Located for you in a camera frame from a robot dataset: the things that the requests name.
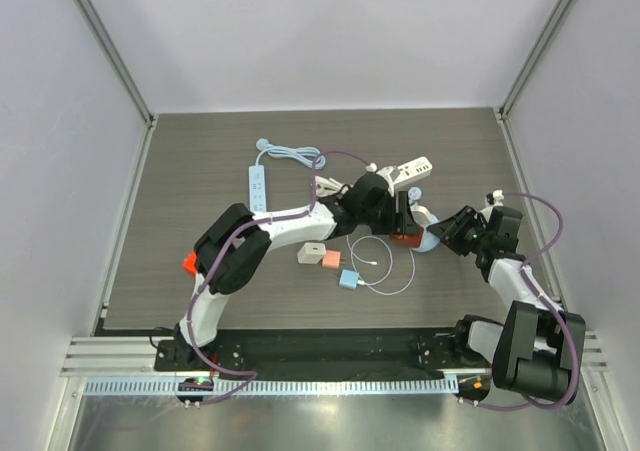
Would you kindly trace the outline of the round blue socket base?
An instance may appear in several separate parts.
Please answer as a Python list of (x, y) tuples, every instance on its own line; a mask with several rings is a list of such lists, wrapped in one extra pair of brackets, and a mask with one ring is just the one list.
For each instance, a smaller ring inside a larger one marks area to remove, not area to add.
[(421, 224), (421, 240), (419, 245), (413, 248), (414, 252), (425, 253), (432, 251), (440, 243), (440, 240), (434, 234), (428, 231), (428, 227), (430, 225), (438, 224), (439, 222), (440, 220), (437, 216), (431, 215), (425, 223)]

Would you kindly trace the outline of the white usb power strip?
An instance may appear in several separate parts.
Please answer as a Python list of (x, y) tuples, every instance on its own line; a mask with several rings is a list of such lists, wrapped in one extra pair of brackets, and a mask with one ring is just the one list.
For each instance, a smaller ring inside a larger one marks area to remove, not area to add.
[(396, 185), (408, 185), (428, 177), (433, 170), (433, 165), (425, 156), (403, 163), (397, 167), (397, 176), (394, 178)]

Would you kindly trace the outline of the blue usb charger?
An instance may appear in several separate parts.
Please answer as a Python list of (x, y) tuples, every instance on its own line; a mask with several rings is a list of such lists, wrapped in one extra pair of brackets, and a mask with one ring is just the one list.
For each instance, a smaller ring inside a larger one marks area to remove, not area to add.
[(339, 286), (348, 290), (355, 290), (361, 283), (358, 272), (349, 269), (343, 269), (339, 278)]

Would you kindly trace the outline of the pink plug adapter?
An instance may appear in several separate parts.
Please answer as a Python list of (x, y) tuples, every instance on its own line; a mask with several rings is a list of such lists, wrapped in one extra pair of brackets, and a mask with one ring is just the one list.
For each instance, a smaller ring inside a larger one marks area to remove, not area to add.
[(321, 265), (326, 269), (337, 270), (343, 264), (342, 253), (337, 250), (327, 250)]

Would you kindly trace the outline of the white cube charger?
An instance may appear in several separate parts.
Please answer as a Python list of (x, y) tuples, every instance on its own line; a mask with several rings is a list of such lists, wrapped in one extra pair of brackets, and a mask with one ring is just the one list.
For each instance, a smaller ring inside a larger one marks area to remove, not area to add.
[(324, 244), (317, 242), (304, 243), (297, 252), (297, 262), (305, 265), (319, 264), (326, 256), (327, 250)]

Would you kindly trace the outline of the blue power strip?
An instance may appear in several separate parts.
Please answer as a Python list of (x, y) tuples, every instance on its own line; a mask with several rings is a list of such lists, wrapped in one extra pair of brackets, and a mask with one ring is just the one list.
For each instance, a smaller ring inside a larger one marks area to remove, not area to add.
[(252, 212), (267, 210), (266, 177), (264, 166), (254, 164), (248, 168), (249, 208)]

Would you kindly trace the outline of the red cube socket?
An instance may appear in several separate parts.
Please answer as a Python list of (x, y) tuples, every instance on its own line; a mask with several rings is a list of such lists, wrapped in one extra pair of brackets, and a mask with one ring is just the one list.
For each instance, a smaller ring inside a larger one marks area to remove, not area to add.
[(197, 255), (195, 252), (191, 252), (183, 261), (183, 269), (191, 276), (196, 276), (197, 271)]

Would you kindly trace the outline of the dark red cube adapter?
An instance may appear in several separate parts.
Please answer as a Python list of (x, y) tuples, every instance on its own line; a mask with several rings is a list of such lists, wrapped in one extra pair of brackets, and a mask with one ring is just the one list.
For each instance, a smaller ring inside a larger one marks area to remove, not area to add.
[(417, 249), (422, 244), (423, 235), (424, 235), (424, 227), (417, 225), (409, 233), (391, 234), (390, 239), (400, 246)]

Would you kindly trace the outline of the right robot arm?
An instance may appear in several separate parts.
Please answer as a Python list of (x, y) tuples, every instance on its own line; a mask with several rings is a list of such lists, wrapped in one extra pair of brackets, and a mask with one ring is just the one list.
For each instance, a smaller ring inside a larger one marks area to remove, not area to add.
[(577, 394), (586, 322), (547, 295), (517, 252), (522, 218), (509, 207), (466, 206), (427, 231), (455, 254), (474, 255), (484, 281), (508, 309), (502, 325), (470, 315), (460, 320), (461, 335), (450, 344), (453, 359), (470, 367), (485, 358), (497, 388), (555, 409)]

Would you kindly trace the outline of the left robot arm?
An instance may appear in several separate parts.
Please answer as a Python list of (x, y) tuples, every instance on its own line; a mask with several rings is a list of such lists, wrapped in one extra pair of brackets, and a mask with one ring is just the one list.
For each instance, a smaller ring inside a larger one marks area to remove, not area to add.
[(305, 242), (324, 242), (368, 228), (373, 236), (417, 236), (406, 187), (419, 181), (397, 169), (368, 171), (336, 191), (312, 186), (311, 203), (271, 212), (251, 212), (235, 203), (196, 241), (195, 287), (176, 326), (177, 358), (188, 369), (205, 368), (230, 296), (246, 286), (267, 253)]

